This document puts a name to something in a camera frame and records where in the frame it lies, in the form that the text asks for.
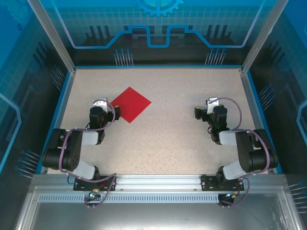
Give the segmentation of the red square paper sheet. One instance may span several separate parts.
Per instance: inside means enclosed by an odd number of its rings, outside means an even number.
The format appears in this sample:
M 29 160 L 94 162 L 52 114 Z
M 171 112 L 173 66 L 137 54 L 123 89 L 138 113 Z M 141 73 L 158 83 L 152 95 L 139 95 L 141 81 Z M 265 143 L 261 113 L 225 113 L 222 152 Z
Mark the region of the red square paper sheet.
M 128 87 L 111 102 L 113 106 L 120 107 L 121 117 L 128 123 L 133 122 L 151 103 L 131 87 Z

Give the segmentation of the steel sheet tray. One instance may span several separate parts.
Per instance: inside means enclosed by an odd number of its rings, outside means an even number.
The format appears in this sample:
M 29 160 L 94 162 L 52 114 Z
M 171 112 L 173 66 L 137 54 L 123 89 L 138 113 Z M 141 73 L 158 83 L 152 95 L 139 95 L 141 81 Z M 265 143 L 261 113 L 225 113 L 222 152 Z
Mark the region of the steel sheet tray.
M 13 230 L 305 230 L 291 198 L 250 193 L 239 205 L 213 203 L 39 203 L 32 192 Z

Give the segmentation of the blue edged side rail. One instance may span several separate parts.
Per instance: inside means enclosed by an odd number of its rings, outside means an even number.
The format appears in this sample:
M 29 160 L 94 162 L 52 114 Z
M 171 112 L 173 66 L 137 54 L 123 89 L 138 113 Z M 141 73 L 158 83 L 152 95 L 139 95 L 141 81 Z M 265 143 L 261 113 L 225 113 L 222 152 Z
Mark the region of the blue edged side rail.
M 54 112 L 54 115 L 53 115 L 53 118 L 52 118 L 52 121 L 51 121 L 51 124 L 50 124 L 50 128 L 49 128 L 49 131 L 48 131 L 48 134 L 47 134 L 47 137 L 46 137 L 46 141 L 45 141 L 44 146 L 43 146 L 41 158 L 40 158 L 40 161 L 38 163 L 38 167 L 36 169 L 36 174 L 42 174 L 42 173 L 46 172 L 46 169 L 45 169 L 45 167 L 43 167 L 42 162 L 41 162 L 42 157 L 43 157 L 43 153 L 44 153 L 44 151 L 47 147 L 47 144 L 48 144 L 48 141 L 51 137 L 53 129 L 54 128 L 60 128 L 60 126 L 61 126 L 61 123 L 62 123 L 62 120 L 63 120 L 63 117 L 64 117 L 64 113 L 65 113 L 65 110 L 66 110 L 67 102 L 68 102 L 68 99 L 69 99 L 69 96 L 70 96 L 71 88 L 72 88 L 72 85 L 73 85 L 74 78 L 75 78 L 75 72 L 69 72 L 68 71 L 66 78 L 65 78 L 65 81 L 64 81 L 64 84 L 63 84 L 63 87 L 62 87 L 62 90 L 61 90 L 60 95 L 59 95 L 59 99 L 58 99 L 57 106 L 55 108 L 55 112 Z
M 255 128 L 265 129 L 265 131 L 268 134 L 269 140 L 273 146 L 273 149 L 275 150 L 275 146 L 265 119 L 264 111 L 261 107 L 260 99 L 256 91 L 256 87 L 252 79 L 252 76 L 249 71 L 247 73 L 243 73 L 241 69 L 239 69 L 239 73 Z

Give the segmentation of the aluminium extrusion rail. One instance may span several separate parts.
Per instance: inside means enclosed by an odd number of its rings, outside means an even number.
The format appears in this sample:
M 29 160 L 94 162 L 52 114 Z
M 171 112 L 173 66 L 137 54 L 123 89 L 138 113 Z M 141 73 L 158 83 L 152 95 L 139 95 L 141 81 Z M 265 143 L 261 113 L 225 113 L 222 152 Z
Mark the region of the aluminium extrusion rail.
M 282 174 L 257 174 L 249 178 L 253 193 L 288 190 Z M 200 193 L 203 184 L 200 175 L 118 175 L 117 193 Z M 73 185 L 67 183 L 64 174 L 37 174 L 29 186 L 30 192 L 71 192 Z

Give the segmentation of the aluminium frame post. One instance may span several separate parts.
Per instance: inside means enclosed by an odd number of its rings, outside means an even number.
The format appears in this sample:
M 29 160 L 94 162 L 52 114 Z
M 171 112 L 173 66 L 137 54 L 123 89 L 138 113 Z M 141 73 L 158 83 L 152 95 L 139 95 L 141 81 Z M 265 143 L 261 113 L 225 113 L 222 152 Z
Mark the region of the aluminium frame post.
M 40 0 L 27 0 L 27 2 L 31 6 L 33 12 L 35 13 L 37 19 L 48 35 L 51 43 L 55 47 L 67 70 L 74 74 L 76 67 L 42 3 Z
M 268 15 L 259 35 L 257 36 L 253 46 L 251 47 L 240 71 L 240 76 L 246 75 L 255 58 L 259 54 L 268 36 L 272 32 L 276 22 L 278 21 L 281 13 L 289 0 L 276 0 L 270 14 Z

